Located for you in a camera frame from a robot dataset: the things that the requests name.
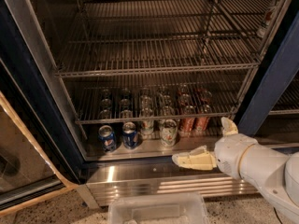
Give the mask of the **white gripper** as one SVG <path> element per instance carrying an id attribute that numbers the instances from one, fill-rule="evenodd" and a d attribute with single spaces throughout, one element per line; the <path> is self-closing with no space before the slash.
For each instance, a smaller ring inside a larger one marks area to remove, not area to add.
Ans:
<path id="1" fill-rule="evenodd" d="M 234 179 L 240 179 L 239 164 L 242 156 L 258 141 L 238 133 L 237 126 L 231 119 L 222 117 L 221 125 L 223 137 L 215 143 L 215 157 L 206 146 L 200 146 L 190 152 L 174 154 L 172 162 L 178 167 L 199 171 L 210 171 L 218 166 L 223 173 Z"/>

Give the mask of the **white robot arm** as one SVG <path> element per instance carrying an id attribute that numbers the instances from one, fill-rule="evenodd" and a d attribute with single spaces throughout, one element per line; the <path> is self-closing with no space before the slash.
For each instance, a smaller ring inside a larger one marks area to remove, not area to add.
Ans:
<path id="1" fill-rule="evenodd" d="M 299 153 L 286 155 L 240 133 L 235 123 L 221 119 L 222 138 L 214 151 L 200 146 L 172 156 L 175 165 L 193 170 L 219 168 L 256 188 L 274 208 L 299 224 Z"/>

